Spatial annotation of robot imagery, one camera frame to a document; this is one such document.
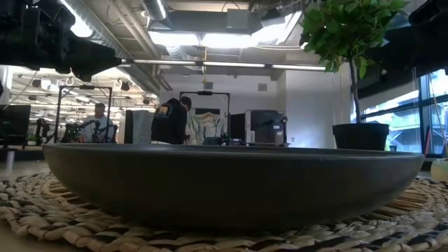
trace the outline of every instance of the tree trunk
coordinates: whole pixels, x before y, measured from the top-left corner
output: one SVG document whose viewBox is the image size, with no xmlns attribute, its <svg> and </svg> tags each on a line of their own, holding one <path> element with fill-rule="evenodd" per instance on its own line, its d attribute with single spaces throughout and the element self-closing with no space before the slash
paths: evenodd
<svg viewBox="0 0 448 252">
<path fill-rule="evenodd" d="M 351 91 L 353 92 L 353 100 L 355 101 L 356 123 L 361 123 L 361 112 L 359 111 L 358 99 L 358 74 L 356 73 L 355 61 L 350 59 L 350 77 L 351 77 Z"/>
</svg>

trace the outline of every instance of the black shirt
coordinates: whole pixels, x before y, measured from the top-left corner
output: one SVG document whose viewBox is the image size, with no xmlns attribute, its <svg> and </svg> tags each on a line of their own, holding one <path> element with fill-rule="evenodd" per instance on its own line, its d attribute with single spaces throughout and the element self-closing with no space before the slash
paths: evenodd
<svg viewBox="0 0 448 252">
<path fill-rule="evenodd" d="M 162 104 L 154 113 L 151 126 L 151 141 L 162 141 L 168 144 L 183 144 L 187 110 L 177 99 L 170 99 Z"/>
</svg>

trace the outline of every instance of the round woven mat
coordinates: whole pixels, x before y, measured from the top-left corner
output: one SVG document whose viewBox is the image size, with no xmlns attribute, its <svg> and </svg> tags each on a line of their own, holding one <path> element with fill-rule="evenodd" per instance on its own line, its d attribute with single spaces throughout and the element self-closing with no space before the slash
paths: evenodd
<svg viewBox="0 0 448 252">
<path fill-rule="evenodd" d="M 432 251 L 448 245 L 448 189 L 416 179 L 394 202 L 350 220 L 301 230 L 218 236 L 126 223 L 80 201 L 52 174 L 0 182 L 0 218 L 17 235 L 63 239 L 101 252 Z"/>
</svg>

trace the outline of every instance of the man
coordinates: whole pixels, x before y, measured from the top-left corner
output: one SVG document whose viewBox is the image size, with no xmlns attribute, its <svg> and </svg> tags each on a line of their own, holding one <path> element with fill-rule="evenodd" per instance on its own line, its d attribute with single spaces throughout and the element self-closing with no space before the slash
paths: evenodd
<svg viewBox="0 0 448 252">
<path fill-rule="evenodd" d="M 107 117 L 104 115 L 105 110 L 106 110 L 106 106 L 103 103 L 97 103 L 97 104 L 95 104 L 95 114 L 90 115 L 84 119 L 83 124 L 87 125 L 87 126 L 85 126 L 85 128 L 83 130 L 83 137 L 84 137 L 84 141 L 86 143 L 93 142 L 92 135 L 95 133 L 95 127 L 96 127 L 95 123 L 90 123 L 93 120 L 99 122 L 98 129 L 101 133 L 99 133 L 97 135 L 98 142 L 99 143 L 105 142 L 106 127 L 107 127 Z M 112 136 L 113 136 L 113 127 L 109 127 L 108 137 L 107 137 L 108 143 L 111 143 Z"/>
<path fill-rule="evenodd" d="M 185 127 L 187 112 L 191 109 L 191 99 L 170 99 L 162 104 L 154 113 L 151 126 L 152 144 L 183 144 L 186 140 Z"/>
</svg>

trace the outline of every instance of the dark gray bowl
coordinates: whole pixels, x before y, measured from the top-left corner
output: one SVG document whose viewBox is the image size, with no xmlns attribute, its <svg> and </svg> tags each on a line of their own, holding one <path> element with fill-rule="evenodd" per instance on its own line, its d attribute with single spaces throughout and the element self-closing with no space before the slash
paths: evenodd
<svg viewBox="0 0 448 252">
<path fill-rule="evenodd" d="M 56 177 L 89 202 L 162 227 L 296 228 L 364 214 L 420 170 L 413 153 L 57 144 Z"/>
</svg>

